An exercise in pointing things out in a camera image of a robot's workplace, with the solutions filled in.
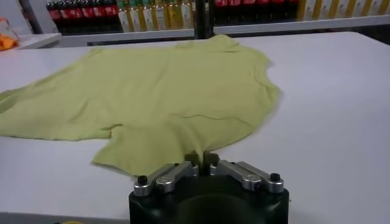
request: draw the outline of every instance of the yellow t-shirt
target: yellow t-shirt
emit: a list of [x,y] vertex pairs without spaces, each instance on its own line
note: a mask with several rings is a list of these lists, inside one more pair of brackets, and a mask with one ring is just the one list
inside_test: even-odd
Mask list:
[[267,63],[224,35],[175,47],[93,49],[1,93],[0,135],[110,139],[94,163],[148,175],[251,134],[278,97]]

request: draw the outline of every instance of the fabric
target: fabric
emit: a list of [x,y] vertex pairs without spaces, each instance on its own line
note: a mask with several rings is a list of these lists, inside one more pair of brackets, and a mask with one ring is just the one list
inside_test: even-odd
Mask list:
[[110,139],[94,163],[147,175],[251,134],[278,98],[267,63],[223,35],[175,47],[93,49],[1,93],[0,135]]

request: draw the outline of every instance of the orange object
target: orange object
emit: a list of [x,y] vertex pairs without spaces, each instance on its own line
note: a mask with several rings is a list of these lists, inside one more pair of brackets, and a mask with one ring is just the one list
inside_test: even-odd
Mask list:
[[18,45],[18,41],[8,36],[2,36],[0,34],[0,51],[4,51],[13,48]]
[[13,32],[12,30],[10,30],[8,21],[4,18],[0,18],[0,23],[2,23],[2,25],[4,25],[4,26],[2,26],[2,29],[0,29],[0,51],[4,51],[4,50],[7,50],[7,49],[10,49],[10,48],[17,46],[18,40],[17,40],[16,35],[15,35],[16,39],[14,39],[8,35],[4,35],[1,33],[2,31],[4,31],[5,34]]

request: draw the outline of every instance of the red bottle label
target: red bottle label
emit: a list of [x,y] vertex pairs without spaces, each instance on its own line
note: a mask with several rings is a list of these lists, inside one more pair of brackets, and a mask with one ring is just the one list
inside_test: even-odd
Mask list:
[[81,9],[71,9],[72,18],[79,19],[83,17],[83,12]]
[[105,16],[104,7],[94,7],[93,8],[93,13],[95,14],[96,17]]
[[50,17],[53,20],[57,20],[61,18],[61,14],[59,10],[50,10],[49,11]]
[[227,0],[215,0],[214,4],[217,7],[227,6]]
[[91,8],[91,7],[83,8],[82,11],[83,11],[84,17],[86,17],[86,18],[92,18],[95,16],[93,13],[93,8]]
[[241,4],[241,0],[229,0],[230,6],[238,6]]
[[106,6],[105,12],[108,16],[115,16],[118,14],[118,7],[116,5]]
[[251,4],[254,4],[256,2],[256,0],[244,0],[243,3],[244,5],[251,5]]
[[60,10],[61,16],[64,19],[70,19],[72,18],[71,11],[69,9],[61,9]]

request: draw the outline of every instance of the bottle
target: bottle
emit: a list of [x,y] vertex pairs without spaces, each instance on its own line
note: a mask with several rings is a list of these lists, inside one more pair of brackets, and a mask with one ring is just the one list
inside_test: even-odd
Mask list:
[[181,5],[182,16],[183,16],[183,28],[191,29],[194,27],[194,14],[193,14],[193,3],[191,0],[182,0]]
[[350,0],[346,9],[346,17],[359,17],[364,6],[363,0]]
[[214,0],[214,20],[216,25],[226,25],[227,17],[227,0]]
[[285,0],[271,0],[271,20],[285,19]]
[[331,0],[322,0],[321,4],[319,4],[319,9],[318,12],[316,12],[316,6],[314,6],[314,13],[316,16],[314,17],[315,19],[329,19],[330,15],[330,6],[332,4]]
[[382,3],[379,6],[378,9],[378,15],[390,15],[390,1],[389,0],[382,0]]
[[242,12],[243,22],[253,23],[256,21],[256,0],[243,0]]
[[241,0],[228,1],[228,15],[230,24],[237,24],[242,21],[243,14],[241,11]]
[[80,1],[81,11],[83,12],[83,16],[85,18],[85,26],[88,32],[95,32],[96,21],[95,14],[93,13],[92,0],[81,0]]
[[122,26],[122,30],[123,32],[130,32],[130,23],[129,23],[129,19],[127,17],[127,11],[126,11],[126,8],[125,8],[125,5],[124,5],[124,2],[120,1],[118,2],[118,6],[119,6],[119,9],[118,9],[118,17],[119,17],[119,20],[121,22],[121,26]]
[[120,32],[121,23],[119,22],[116,0],[104,0],[104,10],[109,30],[111,32]]
[[59,10],[61,13],[61,17],[63,18],[63,34],[67,35],[72,33],[72,15],[71,11],[68,6],[68,1],[60,1],[59,4]]
[[340,19],[346,17],[347,5],[348,5],[348,0],[338,1],[335,18]]
[[58,8],[58,2],[55,0],[48,0],[46,3],[46,9],[48,10],[54,24],[57,26],[58,31],[62,33],[63,20]]
[[72,21],[72,33],[85,33],[85,21],[83,12],[81,11],[81,7],[79,1],[72,0],[69,2],[69,7],[71,11],[71,21]]
[[92,0],[93,14],[96,21],[96,31],[108,31],[107,21],[105,19],[105,9],[103,0]]
[[297,19],[299,0],[286,0],[286,19]]
[[135,32],[146,31],[146,24],[142,7],[137,0],[130,0],[130,16]]
[[129,26],[130,26],[130,32],[134,32],[134,25],[133,25],[133,22],[132,22],[132,17],[130,16],[130,2],[129,0],[124,0],[124,7],[125,7],[125,13],[126,13],[126,17],[127,17],[127,20],[129,21]]
[[271,0],[257,0],[257,21],[259,23],[266,23],[271,18],[269,5]]
[[171,22],[172,29],[183,28],[182,9],[178,5],[176,0],[169,0],[168,5],[169,21]]
[[367,0],[363,7],[363,16],[375,16],[379,11],[380,0]]
[[143,13],[145,17],[146,30],[157,30],[157,18],[154,7],[152,7],[151,0],[143,0]]
[[170,28],[168,6],[162,0],[155,0],[154,10],[156,13],[157,27],[159,30]]

